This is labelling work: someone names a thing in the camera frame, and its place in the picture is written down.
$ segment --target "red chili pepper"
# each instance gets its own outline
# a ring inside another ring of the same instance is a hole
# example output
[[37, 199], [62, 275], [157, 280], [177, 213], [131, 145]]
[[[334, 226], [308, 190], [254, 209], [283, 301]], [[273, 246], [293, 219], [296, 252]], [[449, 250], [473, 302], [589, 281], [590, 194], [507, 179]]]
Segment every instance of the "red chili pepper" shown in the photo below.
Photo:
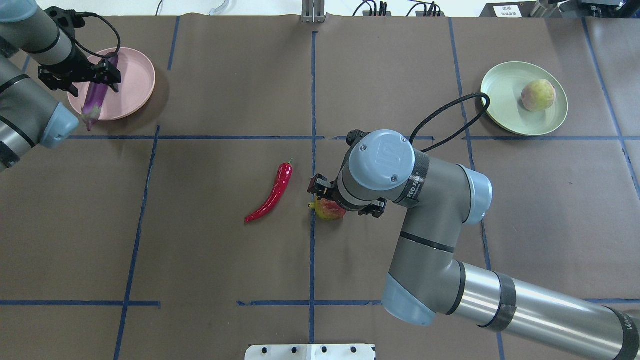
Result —
[[276, 175], [276, 181], [273, 183], [273, 189], [271, 189], [271, 194], [269, 194], [269, 198], [267, 201], [262, 204], [262, 206], [254, 211], [251, 215], [244, 218], [244, 223], [248, 224], [254, 220], [257, 220], [264, 215], [267, 215], [280, 201], [282, 194], [287, 189], [287, 185], [289, 185], [289, 180], [291, 179], [291, 172], [293, 168], [291, 167], [291, 160], [288, 163], [284, 163], [280, 165], [278, 168], [278, 174]]

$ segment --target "table surface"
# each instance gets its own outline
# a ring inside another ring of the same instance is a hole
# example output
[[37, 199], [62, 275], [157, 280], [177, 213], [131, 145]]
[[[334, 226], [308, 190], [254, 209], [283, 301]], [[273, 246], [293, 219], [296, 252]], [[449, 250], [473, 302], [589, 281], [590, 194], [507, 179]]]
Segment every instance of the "table surface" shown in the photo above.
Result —
[[[494, 186], [456, 259], [640, 306], [640, 81], [629, 76], [640, 73], [640, 22], [109, 20], [123, 46], [151, 59], [156, 89], [134, 115], [79, 127], [1, 174], [3, 359], [241, 359], [270, 343], [369, 343], [380, 359], [575, 359], [451, 316], [425, 328], [393, 318], [380, 297], [404, 209], [331, 223], [307, 210], [308, 180], [336, 175], [348, 131], [408, 135], [505, 61], [554, 75], [569, 114], [537, 138], [483, 117], [430, 152]], [[113, 41], [78, 37], [94, 49]], [[12, 61], [36, 76], [24, 54]], [[415, 146], [446, 138], [477, 109], [443, 113]], [[289, 158], [281, 202], [244, 225]]]

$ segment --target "pink plate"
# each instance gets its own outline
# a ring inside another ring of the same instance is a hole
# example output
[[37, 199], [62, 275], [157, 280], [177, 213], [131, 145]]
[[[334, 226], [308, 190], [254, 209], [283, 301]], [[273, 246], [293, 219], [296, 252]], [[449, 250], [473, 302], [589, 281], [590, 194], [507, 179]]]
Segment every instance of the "pink plate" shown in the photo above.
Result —
[[[99, 51], [98, 54], [106, 55], [115, 48]], [[118, 120], [138, 111], [151, 97], [156, 85], [156, 71], [151, 60], [143, 53], [121, 47], [118, 53], [118, 70], [122, 75], [122, 82], [119, 84], [120, 92], [115, 93], [111, 89], [107, 91], [107, 96], [102, 104], [102, 113], [99, 120]], [[98, 63], [96, 56], [89, 56], [89, 61]], [[68, 94], [69, 103], [78, 114], [82, 114], [84, 98], [86, 98], [89, 83], [76, 83], [78, 97]]]

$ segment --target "black wire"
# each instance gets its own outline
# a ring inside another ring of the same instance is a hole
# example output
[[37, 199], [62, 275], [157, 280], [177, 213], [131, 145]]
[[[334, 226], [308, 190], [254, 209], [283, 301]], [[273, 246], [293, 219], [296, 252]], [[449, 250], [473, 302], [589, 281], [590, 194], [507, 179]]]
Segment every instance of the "black wire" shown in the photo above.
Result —
[[160, 2], [158, 3], [158, 7], [156, 8], [156, 16], [158, 16], [158, 12], [160, 11], [160, 5], [162, 5], [163, 2], [164, 0], [160, 0]]
[[362, 1], [362, 4], [360, 4], [360, 6], [358, 6], [358, 7], [356, 8], [356, 11], [354, 11], [354, 12], [353, 12], [353, 15], [352, 15], [352, 16], [355, 16], [355, 15], [358, 13], [358, 10], [359, 10], [359, 9], [362, 7], [362, 5], [364, 5], [364, 4], [369, 5], [369, 15], [370, 15], [370, 14], [371, 14], [371, 12], [373, 11], [373, 8], [371, 7], [371, 4], [369, 4], [369, 1], [372, 1], [374, 4], [376, 3], [376, 2], [375, 2], [375, 1], [373, 1], [373, 0], [363, 0], [363, 1]]
[[433, 12], [433, 14], [436, 13], [436, 3], [431, 3], [431, 6], [429, 6], [429, 16], [431, 16], [431, 12]]
[[433, 1], [431, 3], [427, 3], [427, 2], [424, 2], [424, 1], [417, 1], [417, 0], [409, 0], [409, 1], [417, 3], [417, 4], [413, 5], [413, 7], [411, 7], [411, 9], [409, 9], [409, 12], [406, 13], [405, 17], [411, 15], [411, 12], [413, 11], [413, 9], [415, 9], [415, 7], [419, 6], [419, 5], [424, 5], [424, 12], [422, 13], [423, 17], [426, 17], [427, 14], [429, 14], [429, 16], [431, 16], [432, 13], [435, 16], [436, 9], [438, 11], [438, 15], [437, 16], [440, 16], [440, 13], [442, 12], [442, 9], [440, 9], [440, 5], [436, 4], [435, 1]]
[[424, 5], [424, 12], [426, 13], [426, 12], [427, 12], [427, 3], [417, 3], [417, 4], [415, 4], [415, 5], [413, 6], [413, 8], [411, 8], [411, 9], [409, 10], [409, 12], [408, 12], [408, 13], [406, 13], [406, 16], [405, 16], [405, 17], [407, 17], [407, 16], [411, 15], [411, 12], [413, 11], [413, 9], [415, 9], [415, 7], [416, 7], [416, 6], [420, 6], [420, 5]]
[[73, 43], [75, 45], [78, 45], [78, 47], [84, 51], [86, 51], [88, 54], [96, 56], [98, 58], [102, 58], [102, 59], [108, 59], [108, 58], [112, 58], [114, 56], [116, 56], [116, 54], [118, 54], [118, 52], [120, 51], [120, 45], [121, 45], [121, 40], [120, 40], [120, 34], [118, 34], [118, 30], [116, 30], [116, 28], [113, 27], [113, 25], [111, 25], [110, 22], [107, 21], [107, 19], [101, 17], [100, 15], [96, 14], [96, 13], [87, 13], [87, 12], [81, 12], [81, 13], [77, 13], [78, 16], [80, 17], [96, 17], [100, 20], [102, 20], [105, 24], [107, 24], [107, 26], [109, 26], [111, 28], [111, 30], [113, 30], [113, 33], [116, 35], [116, 38], [118, 39], [118, 46], [116, 46], [116, 51], [114, 51], [111, 54], [107, 54], [107, 55], [100, 55], [100, 54], [96, 54], [93, 51], [87, 49], [86, 47], [84, 47], [82, 44], [80, 44], [80, 42], [78, 40], [76, 40], [76, 38], [74, 38], [73, 36], [69, 35], [63, 28], [60, 28], [62, 31], [64, 31], [64, 33], [67, 35], [67, 37], [69, 37], [69, 39], [71, 39], [71, 41], [73, 41]]
[[441, 142], [432, 145], [424, 150], [420, 150], [421, 152], [427, 152], [427, 151], [431, 151], [435, 148], [437, 148], [438, 146], [444, 145], [445, 143], [453, 140], [453, 138], [455, 138], [456, 136], [460, 135], [464, 130], [467, 130], [469, 128], [469, 126], [473, 125], [478, 119], [480, 119], [480, 117], [482, 115], [484, 115], [484, 113], [486, 113], [487, 109], [489, 108], [489, 105], [491, 104], [491, 99], [489, 99], [489, 95], [483, 93], [483, 92], [475, 92], [473, 94], [469, 94], [466, 96], [463, 96], [461, 98], [459, 98], [458, 100], [452, 101], [449, 104], [446, 104], [445, 106], [442, 106], [440, 109], [437, 109], [433, 114], [429, 115], [429, 117], [427, 117], [426, 119], [424, 119], [424, 121], [422, 121], [416, 128], [415, 130], [413, 130], [413, 133], [411, 134], [411, 137], [409, 138], [409, 142], [413, 145], [413, 140], [415, 139], [415, 136], [418, 135], [418, 132], [422, 129], [423, 126], [425, 126], [429, 121], [433, 120], [433, 118], [435, 118], [436, 116], [438, 116], [439, 114], [441, 114], [442, 112], [444, 112], [446, 109], [449, 109], [452, 106], [455, 106], [463, 101], [467, 101], [469, 99], [473, 99], [475, 97], [482, 97], [483, 99], [486, 100], [482, 110], [478, 113], [478, 115], [476, 115], [476, 117], [474, 117], [470, 122], [468, 122], [466, 125], [464, 125], [460, 130], [456, 131], [455, 134], [451, 135], [450, 137], [446, 138], [445, 140], [442, 140]]

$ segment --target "blue tape line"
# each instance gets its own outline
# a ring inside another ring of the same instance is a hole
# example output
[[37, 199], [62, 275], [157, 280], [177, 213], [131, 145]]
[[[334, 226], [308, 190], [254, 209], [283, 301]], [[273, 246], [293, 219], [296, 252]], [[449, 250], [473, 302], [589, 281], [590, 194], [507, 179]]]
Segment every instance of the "blue tape line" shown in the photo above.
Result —
[[466, 136], [466, 140], [572, 140], [572, 141], [609, 141], [619, 140], [617, 136]]
[[324, 139], [324, 136], [242, 136], [242, 135], [163, 135], [160, 140], [317, 140]]
[[238, 306], [309, 306], [308, 300], [252, 300], [249, 303], [236, 301]]
[[593, 50], [593, 44], [591, 43], [591, 35], [589, 35], [587, 20], [585, 18], [582, 18], [582, 28], [584, 29], [584, 34], [587, 38], [587, 45], [589, 46], [591, 59], [593, 60], [593, 64], [596, 67], [596, 73], [598, 74], [598, 79], [600, 80], [600, 85], [602, 86], [602, 91], [604, 92], [604, 97], [605, 97], [605, 100], [607, 101], [607, 107], [609, 108], [609, 113], [611, 114], [611, 118], [613, 119], [613, 124], [616, 127], [616, 133], [618, 134], [618, 139], [620, 140], [620, 146], [622, 147], [622, 152], [625, 155], [625, 160], [627, 161], [627, 167], [629, 168], [629, 173], [631, 174], [631, 180], [633, 180], [634, 186], [636, 188], [636, 195], [638, 196], [638, 199], [640, 199], [640, 185], [638, 185], [636, 170], [634, 169], [633, 164], [631, 164], [631, 158], [629, 158], [627, 145], [625, 144], [625, 141], [622, 137], [622, 131], [620, 130], [620, 124], [618, 123], [618, 117], [616, 116], [616, 112], [613, 110], [613, 105], [611, 104], [611, 98], [609, 97], [609, 91], [607, 91], [607, 87], [604, 83], [604, 78], [602, 77], [602, 72], [600, 71], [600, 65], [598, 64], [598, 59], [596, 58], [596, 53]]
[[153, 306], [158, 309], [160, 306], [160, 301], [129, 301], [129, 306]]
[[24, 60], [24, 65], [22, 66], [22, 72], [27, 72], [27, 68], [29, 67], [29, 60], [31, 60], [31, 56], [27, 55], [27, 58]]
[[505, 360], [504, 344], [502, 343], [502, 334], [498, 332], [495, 336], [498, 339], [498, 354], [500, 355], [500, 360]]
[[[311, 34], [311, 175], [316, 174], [316, 37]], [[309, 251], [309, 343], [316, 341], [316, 212], [311, 211]]]
[[[415, 139], [416, 140], [431, 140], [431, 141], [436, 140], [433, 136], [416, 136]], [[329, 140], [347, 140], [347, 137], [346, 136], [336, 136], [336, 137], [333, 137], [333, 138], [331, 138]]]
[[[152, 135], [72, 135], [71, 140], [155, 140]], [[313, 136], [270, 136], [270, 135], [162, 135], [158, 140], [313, 140]]]
[[317, 300], [316, 306], [378, 306], [380, 300]]
[[122, 301], [101, 300], [0, 300], [0, 306], [122, 306]]
[[[456, 78], [458, 80], [458, 94], [462, 97], [462, 77], [460, 76], [460, 64], [458, 63], [458, 51], [456, 50], [456, 35], [453, 30], [453, 19], [449, 18], [449, 34], [451, 36], [451, 49], [453, 51], [453, 62], [456, 66]], [[465, 125], [467, 124], [467, 112], [465, 111], [465, 105], [460, 103], [462, 108], [462, 117], [465, 119]], [[471, 146], [471, 132], [467, 128], [465, 130], [465, 139], [467, 141], [467, 151], [469, 153], [469, 165], [471, 170], [476, 171], [476, 163], [474, 162], [473, 147]], [[484, 264], [487, 270], [491, 270], [491, 256], [489, 255], [489, 242], [487, 240], [486, 228], [484, 226], [484, 220], [480, 221], [482, 226], [482, 243], [484, 245]]]
[[[124, 301], [111, 300], [0, 300], [0, 306], [123, 306]], [[129, 306], [160, 308], [160, 301], [132, 301]]]
[[171, 67], [173, 66], [173, 54], [175, 52], [175, 43], [178, 40], [178, 29], [180, 28], [180, 17], [175, 17], [175, 27], [173, 29], [173, 42], [171, 43], [171, 53], [169, 54], [169, 66], [167, 66], [167, 70], [171, 71]]
[[152, 135], [71, 135], [69, 140], [153, 140]]
[[[456, 35], [453, 31], [453, 19], [449, 17], [449, 34], [451, 36], [451, 50], [453, 52], [453, 64], [456, 67], [456, 79], [458, 81], [458, 95], [462, 97], [462, 77], [460, 76], [460, 63], [458, 63], [458, 50], [456, 50]], [[465, 119], [465, 125], [467, 125], [467, 111], [463, 102], [460, 103], [462, 109], [462, 117]], [[469, 152], [469, 165], [471, 170], [476, 171], [476, 164], [474, 163], [473, 148], [471, 146], [471, 132], [469, 129], [465, 129], [465, 135], [467, 139], [467, 151]]]
[[594, 304], [640, 304], [640, 299], [583, 299]]
[[[244, 306], [309, 306], [307, 300], [251, 300], [249, 303], [236, 301], [240, 307]], [[314, 306], [379, 306], [380, 300], [315, 300]]]
[[138, 249], [140, 248], [140, 238], [142, 237], [142, 221], [145, 217], [145, 210], [147, 209], [147, 199], [149, 194], [149, 184], [151, 182], [151, 171], [154, 168], [154, 160], [156, 158], [156, 149], [158, 146], [158, 134], [160, 133], [160, 127], [156, 127], [156, 138], [154, 139], [154, 146], [151, 150], [151, 159], [149, 160], [149, 168], [147, 170], [147, 183], [145, 185], [145, 192], [142, 196], [142, 206], [140, 208], [140, 218], [138, 219], [138, 230], [136, 231], [136, 241], [133, 245], [133, 255], [131, 256], [131, 265], [129, 267], [129, 278], [127, 280], [127, 289], [124, 294], [124, 305], [122, 306], [122, 315], [120, 316], [120, 328], [118, 330], [118, 339], [116, 341], [116, 350], [113, 354], [113, 359], [118, 360], [120, 357], [120, 347], [122, 346], [122, 336], [124, 334], [124, 325], [127, 321], [127, 308], [129, 307], [129, 297], [131, 296], [131, 286], [133, 285], [133, 274], [136, 269], [136, 261], [138, 260]]

